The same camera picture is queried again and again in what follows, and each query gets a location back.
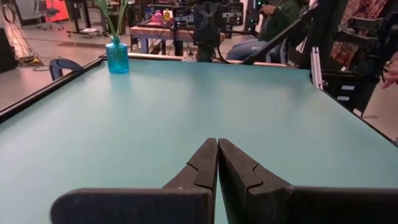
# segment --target hand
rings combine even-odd
[[[381,88],[385,89],[390,87],[392,84],[398,84],[398,53],[395,53],[392,57],[392,63],[387,68],[388,72],[384,74],[386,81]]]
[[[262,12],[267,16],[272,16],[275,9],[276,9],[276,6],[271,6],[270,4],[268,4],[268,5],[263,6],[259,12]]]

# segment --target office chair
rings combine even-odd
[[[47,3],[45,0],[34,0],[35,1],[35,9],[39,11],[41,16],[47,17],[47,18],[53,18],[55,17],[58,13],[60,13],[59,9],[54,8],[54,0],[51,0],[51,7],[47,7]],[[52,30],[53,25],[56,24],[52,21],[50,22],[45,22],[44,24],[41,24],[41,18],[39,18],[39,25],[37,28],[41,28],[43,30],[46,30],[47,28],[50,28]],[[63,30],[63,26],[59,25],[58,30]]]

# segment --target table leg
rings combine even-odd
[[[143,53],[143,54],[149,53],[147,38],[141,38],[141,53]]]
[[[162,55],[166,55],[166,40],[162,40]]]
[[[174,53],[175,53],[175,56],[182,56],[182,54],[183,54],[183,42],[182,41],[176,40],[174,42]]]

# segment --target gray floor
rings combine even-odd
[[[97,12],[91,12],[94,21]],[[32,47],[37,52],[39,58],[44,64],[48,64],[49,60],[54,57],[65,57],[72,59],[79,64],[87,64],[99,55],[104,54],[103,49],[88,49],[75,47],[60,47],[63,42],[71,43],[90,43],[90,44],[107,44],[109,39],[106,37],[93,37],[91,39],[84,38],[80,35],[67,37],[66,30],[70,29],[68,22],[63,24],[65,30],[41,30],[32,27],[24,27],[22,33]],[[227,39],[220,47],[223,55],[233,46],[233,44],[244,40],[247,37],[236,36]],[[129,36],[123,35],[122,42],[129,44]],[[134,46],[133,52],[140,52],[140,49]],[[32,67],[19,67],[0,74],[0,111],[13,103],[25,98],[35,91],[43,88],[51,82],[48,71],[35,72]],[[387,90],[376,88],[371,102],[364,114],[366,120],[386,134],[391,139],[398,138],[398,86],[393,86]]]

